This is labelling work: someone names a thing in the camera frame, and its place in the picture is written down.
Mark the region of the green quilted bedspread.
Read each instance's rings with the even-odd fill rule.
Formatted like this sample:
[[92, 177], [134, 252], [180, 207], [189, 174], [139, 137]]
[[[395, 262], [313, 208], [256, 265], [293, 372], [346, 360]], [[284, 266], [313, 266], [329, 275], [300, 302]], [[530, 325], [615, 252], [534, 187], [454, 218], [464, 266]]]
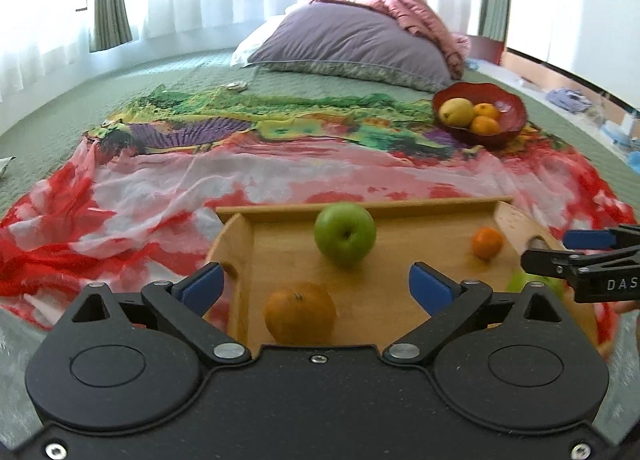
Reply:
[[[168, 90], [197, 92], [232, 81], [247, 82], [257, 95], [308, 98], [326, 96], [390, 95], [402, 102], [430, 97], [425, 93], [381, 83], [230, 67], [232, 50], [214, 50], [139, 64], [74, 87], [52, 99], [1, 135], [1, 157], [16, 157], [1, 180], [1, 216], [42, 178], [50, 176], [72, 155], [82, 134], [101, 124], [112, 112], [160, 84]], [[562, 138], [581, 152], [612, 187], [616, 196], [634, 208], [639, 218], [639, 174], [596, 135], [580, 128], [520, 93], [529, 120], [545, 132]]]

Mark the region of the small trinket on bedspread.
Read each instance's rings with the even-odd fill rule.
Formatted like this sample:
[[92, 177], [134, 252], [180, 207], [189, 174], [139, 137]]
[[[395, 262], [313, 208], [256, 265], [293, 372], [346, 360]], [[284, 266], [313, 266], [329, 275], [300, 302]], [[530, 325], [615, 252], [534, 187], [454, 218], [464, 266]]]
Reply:
[[231, 90], [232, 92], [242, 92], [243, 90], [246, 90], [247, 87], [247, 82], [241, 81], [231, 82], [226, 85], [226, 89]]

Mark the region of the orange in bowl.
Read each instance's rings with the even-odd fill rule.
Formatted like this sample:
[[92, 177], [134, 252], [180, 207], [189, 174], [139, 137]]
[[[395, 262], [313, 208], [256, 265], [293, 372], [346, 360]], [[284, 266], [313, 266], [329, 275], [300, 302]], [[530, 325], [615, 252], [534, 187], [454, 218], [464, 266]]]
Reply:
[[489, 102], [480, 102], [473, 107], [473, 110], [476, 116], [486, 116], [494, 120], [499, 120], [501, 116], [498, 108]]
[[477, 136], [495, 136], [501, 133], [502, 128], [500, 123], [490, 116], [476, 116], [469, 125], [469, 130]]

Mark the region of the bamboo serving tray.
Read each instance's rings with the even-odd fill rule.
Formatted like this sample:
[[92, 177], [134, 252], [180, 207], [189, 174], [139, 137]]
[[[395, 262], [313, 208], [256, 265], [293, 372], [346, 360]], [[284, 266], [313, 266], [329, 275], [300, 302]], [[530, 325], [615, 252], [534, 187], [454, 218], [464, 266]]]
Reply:
[[[258, 353], [273, 341], [264, 321], [271, 292], [306, 282], [326, 287], [333, 298], [333, 344], [374, 344], [384, 350], [427, 320], [409, 293], [413, 263], [502, 291], [533, 238], [552, 250], [562, 246], [507, 198], [368, 202], [365, 207], [375, 220], [376, 243], [353, 268], [334, 266], [317, 249], [314, 221], [320, 203], [217, 209], [224, 227], [207, 258], [221, 264], [233, 281], [228, 335]], [[482, 227], [495, 228], [504, 238], [501, 252], [490, 261], [472, 253], [472, 238]]]

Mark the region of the white paper at bed edge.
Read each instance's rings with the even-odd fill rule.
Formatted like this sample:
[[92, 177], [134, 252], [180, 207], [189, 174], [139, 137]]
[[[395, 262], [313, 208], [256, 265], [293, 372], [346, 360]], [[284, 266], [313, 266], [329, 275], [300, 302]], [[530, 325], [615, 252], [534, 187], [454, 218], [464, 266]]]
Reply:
[[15, 160], [14, 156], [4, 157], [0, 159], [0, 178], [6, 175], [6, 171], [8, 170], [10, 164]]

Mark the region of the green curtain left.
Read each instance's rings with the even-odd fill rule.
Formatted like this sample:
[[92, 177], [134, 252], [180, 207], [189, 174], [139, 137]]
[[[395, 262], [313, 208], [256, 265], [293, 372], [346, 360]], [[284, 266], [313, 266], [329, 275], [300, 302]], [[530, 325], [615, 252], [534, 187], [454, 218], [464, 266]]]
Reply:
[[89, 50], [104, 52], [132, 41], [125, 0], [88, 0]]

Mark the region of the blue cloth at bedside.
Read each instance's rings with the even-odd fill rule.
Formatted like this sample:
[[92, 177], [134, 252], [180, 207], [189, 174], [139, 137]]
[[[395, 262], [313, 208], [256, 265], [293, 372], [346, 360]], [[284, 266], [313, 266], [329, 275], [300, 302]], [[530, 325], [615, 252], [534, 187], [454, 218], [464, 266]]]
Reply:
[[627, 165], [637, 174], [640, 174], [640, 151], [631, 151], [627, 156]]

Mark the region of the red white floral scarf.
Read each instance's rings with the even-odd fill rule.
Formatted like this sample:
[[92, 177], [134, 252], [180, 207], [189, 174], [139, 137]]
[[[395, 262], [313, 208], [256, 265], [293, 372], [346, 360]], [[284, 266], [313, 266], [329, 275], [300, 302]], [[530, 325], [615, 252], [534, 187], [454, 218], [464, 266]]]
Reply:
[[329, 136], [235, 134], [203, 150], [109, 156], [84, 142], [1, 222], [1, 305], [50, 328], [91, 281], [135, 291], [199, 268], [216, 209], [255, 204], [509, 197], [552, 234], [634, 221], [572, 147], [529, 136], [514, 154]]

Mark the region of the orange in bowl back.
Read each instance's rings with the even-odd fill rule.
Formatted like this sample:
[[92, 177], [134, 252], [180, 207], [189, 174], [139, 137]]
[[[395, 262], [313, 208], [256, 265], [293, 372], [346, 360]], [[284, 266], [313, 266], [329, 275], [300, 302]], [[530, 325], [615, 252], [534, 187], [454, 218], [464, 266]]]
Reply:
[[473, 107], [473, 110], [476, 116], [486, 116], [494, 120], [499, 120], [501, 116], [498, 108], [489, 102], [480, 102]]

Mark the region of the orange mandarin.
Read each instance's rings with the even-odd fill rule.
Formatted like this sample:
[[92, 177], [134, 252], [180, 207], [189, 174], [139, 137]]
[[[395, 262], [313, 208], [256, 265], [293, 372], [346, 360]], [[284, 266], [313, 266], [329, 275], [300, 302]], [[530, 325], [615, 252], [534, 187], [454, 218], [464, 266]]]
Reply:
[[501, 252], [503, 243], [501, 232], [495, 228], [482, 227], [472, 238], [472, 253], [481, 260], [490, 261]]

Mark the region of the large green pomelo fruit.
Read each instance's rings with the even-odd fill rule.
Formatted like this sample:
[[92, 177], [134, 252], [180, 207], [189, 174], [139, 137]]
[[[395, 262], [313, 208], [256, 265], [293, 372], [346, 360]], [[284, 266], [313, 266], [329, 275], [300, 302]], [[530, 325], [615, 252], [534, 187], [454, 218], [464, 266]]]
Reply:
[[562, 298], [565, 290], [562, 279], [530, 274], [519, 268], [506, 285], [506, 292], [521, 292], [526, 284], [544, 284], [558, 298]]

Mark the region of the lilac cloth on floor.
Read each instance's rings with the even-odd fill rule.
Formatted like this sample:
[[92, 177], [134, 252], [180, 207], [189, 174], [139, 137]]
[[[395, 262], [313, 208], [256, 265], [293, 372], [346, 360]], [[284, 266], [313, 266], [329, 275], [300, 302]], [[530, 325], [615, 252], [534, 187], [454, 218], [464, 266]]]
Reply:
[[584, 113], [592, 106], [592, 102], [580, 90], [567, 87], [549, 90], [546, 101], [573, 114]]

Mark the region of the orange in bowl front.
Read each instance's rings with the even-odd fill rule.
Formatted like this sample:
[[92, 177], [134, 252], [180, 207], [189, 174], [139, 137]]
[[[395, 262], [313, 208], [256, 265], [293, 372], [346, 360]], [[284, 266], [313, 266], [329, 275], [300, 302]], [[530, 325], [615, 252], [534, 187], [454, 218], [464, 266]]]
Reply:
[[469, 130], [477, 136], [495, 136], [501, 133], [502, 128], [500, 123], [490, 116], [476, 116], [469, 125]]

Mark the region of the brownish orange fruit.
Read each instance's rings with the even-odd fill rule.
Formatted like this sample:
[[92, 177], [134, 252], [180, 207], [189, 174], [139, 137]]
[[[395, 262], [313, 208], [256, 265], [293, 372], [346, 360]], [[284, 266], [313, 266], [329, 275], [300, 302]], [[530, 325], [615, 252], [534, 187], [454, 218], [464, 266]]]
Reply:
[[281, 345], [326, 345], [332, 340], [337, 320], [329, 292], [315, 284], [292, 284], [271, 293], [264, 321]]

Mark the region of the green colourful patterned cloth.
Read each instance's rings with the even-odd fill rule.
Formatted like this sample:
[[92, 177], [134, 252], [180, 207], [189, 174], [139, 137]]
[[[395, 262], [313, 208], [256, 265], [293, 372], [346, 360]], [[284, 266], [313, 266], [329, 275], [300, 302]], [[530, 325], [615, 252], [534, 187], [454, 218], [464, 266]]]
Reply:
[[205, 152], [246, 137], [258, 142], [338, 140], [401, 157], [449, 160], [476, 154], [478, 142], [458, 142], [436, 124], [428, 99], [402, 102], [386, 94], [305, 98], [264, 96], [225, 86], [197, 93], [163, 85], [134, 98], [85, 138], [104, 158]]

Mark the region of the white pillow behind purple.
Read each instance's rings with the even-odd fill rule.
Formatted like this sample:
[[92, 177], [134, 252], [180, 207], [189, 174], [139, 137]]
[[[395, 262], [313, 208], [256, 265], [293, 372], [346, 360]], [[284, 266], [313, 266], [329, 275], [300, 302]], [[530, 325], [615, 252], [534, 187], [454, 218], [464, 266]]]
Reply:
[[231, 67], [245, 67], [248, 60], [262, 44], [264, 44], [274, 31], [285, 20], [284, 15], [273, 16], [265, 21], [260, 27], [254, 30], [247, 38], [238, 45], [231, 55]]

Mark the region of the green apple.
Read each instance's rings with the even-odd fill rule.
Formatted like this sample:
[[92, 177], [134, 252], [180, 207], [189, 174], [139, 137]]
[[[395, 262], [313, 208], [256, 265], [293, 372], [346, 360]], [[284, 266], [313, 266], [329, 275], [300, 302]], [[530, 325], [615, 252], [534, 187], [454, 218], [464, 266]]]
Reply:
[[352, 267], [373, 249], [376, 225], [360, 204], [335, 202], [325, 206], [314, 221], [314, 242], [333, 264]]

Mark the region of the red glass fruit bowl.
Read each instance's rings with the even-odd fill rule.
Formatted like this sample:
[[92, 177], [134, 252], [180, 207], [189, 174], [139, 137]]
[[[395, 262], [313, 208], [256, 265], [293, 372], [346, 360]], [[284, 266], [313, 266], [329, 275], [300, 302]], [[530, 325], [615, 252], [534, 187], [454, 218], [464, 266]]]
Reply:
[[501, 149], [528, 121], [518, 96], [490, 83], [460, 82], [433, 98], [436, 124], [458, 142]]

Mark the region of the pink crumpled blanket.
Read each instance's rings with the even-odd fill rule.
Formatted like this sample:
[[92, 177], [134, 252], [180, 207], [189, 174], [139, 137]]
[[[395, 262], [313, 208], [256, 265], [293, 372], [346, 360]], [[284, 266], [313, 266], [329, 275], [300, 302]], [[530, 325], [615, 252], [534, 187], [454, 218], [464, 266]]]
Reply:
[[311, 3], [330, 3], [357, 6], [379, 12], [396, 21], [402, 30], [432, 42], [444, 56], [450, 76], [461, 79], [465, 59], [471, 50], [466, 35], [451, 32], [424, 0], [310, 0]]

